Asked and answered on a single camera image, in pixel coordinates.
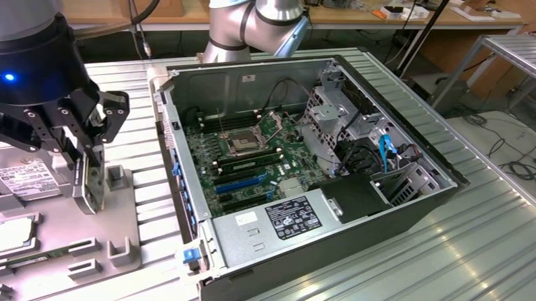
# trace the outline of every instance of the white label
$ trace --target white label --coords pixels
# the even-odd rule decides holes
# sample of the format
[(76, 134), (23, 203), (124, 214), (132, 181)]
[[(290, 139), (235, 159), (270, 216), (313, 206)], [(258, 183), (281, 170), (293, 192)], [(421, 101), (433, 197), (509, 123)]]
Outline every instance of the white label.
[(0, 180), (19, 197), (57, 189), (56, 180), (44, 163), (0, 169)]
[(242, 82), (243, 83), (254, 82), (254, 75), (243, 75), (242, 76)]
[(254, 211), (243, 213), (241, 215), (237, 215), (237, 224), (239, 226), (253, 223), (254, 221), (257, 221), (257, 214), (254, 213)]

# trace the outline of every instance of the barcode sticker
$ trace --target barcode sticker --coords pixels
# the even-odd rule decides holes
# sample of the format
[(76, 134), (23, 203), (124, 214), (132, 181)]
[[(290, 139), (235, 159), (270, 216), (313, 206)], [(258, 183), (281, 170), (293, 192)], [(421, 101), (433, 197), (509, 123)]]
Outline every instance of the barcode sticker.
[(0, 180), (19, 197), (57, 189), (57, 182), (44, 163), (0, 169)]

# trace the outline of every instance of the aluminum extrusion table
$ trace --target aluminum extrusion table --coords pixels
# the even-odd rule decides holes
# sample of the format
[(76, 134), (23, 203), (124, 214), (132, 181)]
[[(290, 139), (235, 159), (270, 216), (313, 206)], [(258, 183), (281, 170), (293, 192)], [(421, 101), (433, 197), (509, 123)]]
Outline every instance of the aluminum extrusion table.
[(448, 79), (448, 82), (438, 93), (437, 98), (433, 100), (433, 108), (437, 108), (437, 111), (441, 111), (441, 106), (448, 105), (445, 102), (453, 101), (446, 100), (445, 95), (448, 90), (452, 88), (454, 82), (457, 81), (465, 67), (469, 65), (475, 56), (480, 52), (483, 48), (488, 48), (493, 54), (496, 54), (489, 60), (487, 60), (471, 76), (468, 80), (468, 86), (471, 87), (477, 81), (479, 77), (492, 65), (492, 62), (500, 56), (507, 61), (512, 63), (523, 72), (532, 78), (528, 81), (527, 85), (521, 89), (521, 93), (519, 93), (512, 101), (512, 105), (517, 104), (517, 102), (527, 96), (531, 90), (536, 87), (536, 36), (531, 35), (491, 35), (491, 36), (480, 36), (477, 41), (475, 42), (472, 48), (469, 49), (468, 54), (461, 60), (458, 68)]
[[(406, 233), (253, 300), (531, 300), (536, 295), (535, 200), (370, 54), (356, 49), (295, 54), (315, 55), (346, 58), (472, 184)], [(254, 55), (254, 59), (266, 58)], [(154, 65), (195, 63), (186, 58), (87, 66), (103, 90), (123, 90), (132, 98), (131, 115), (107, 158), (134, 171), (143, 268), (53, 296), (53, 301), (87, 296), (130, 301), (197, 298), (195, 288), (180, 284), (180, 264), (174, 259), (180, 248), (179, 228), (146, 74)]]

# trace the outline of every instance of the power supply label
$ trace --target power supply label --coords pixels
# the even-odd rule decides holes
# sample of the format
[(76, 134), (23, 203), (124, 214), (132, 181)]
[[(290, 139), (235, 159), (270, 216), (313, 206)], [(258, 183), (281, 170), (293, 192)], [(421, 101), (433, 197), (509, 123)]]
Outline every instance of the power supply label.
[(0, 180), (19, 197), (57, 189), (56, 180), (44, 163), (0, 169)]
[(265, 209), (271, 225), (274, 226), (277, 237), (279, 237), (281, 240), (286, 240), (322, 227), (317, 213), (305, 196), (266, 207)]

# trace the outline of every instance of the blue pcie slot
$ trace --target blue pcie slot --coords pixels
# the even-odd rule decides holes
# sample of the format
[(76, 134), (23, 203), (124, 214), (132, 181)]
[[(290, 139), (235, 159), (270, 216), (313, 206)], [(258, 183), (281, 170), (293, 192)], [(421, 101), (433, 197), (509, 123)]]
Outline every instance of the blue pcie slot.
[(241, 188), (258, 185), (265, 180), (265, 177), (266, 177), (266, 175), (257, 176), (253, 179), (249, 179), (249, 180), (233, 183), (233, 184), (227, 184), (227, 185), (219, 186), (219, 187), (217, 187), (217, 194), (227, 193), (227, 192), (238, 190)]

